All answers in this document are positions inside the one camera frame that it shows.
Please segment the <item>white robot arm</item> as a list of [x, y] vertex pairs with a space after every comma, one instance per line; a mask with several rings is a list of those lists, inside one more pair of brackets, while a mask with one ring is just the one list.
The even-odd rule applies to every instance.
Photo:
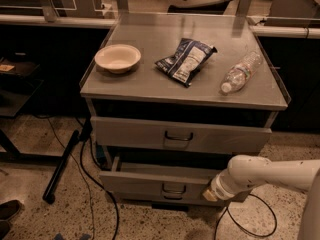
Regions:
[[297, 240], [320, 240], [320, 160], [271, 161], [236, 155], [210, 181], [203, 196], [208, 201], [230, 200], [265, 184], [307, 194]]

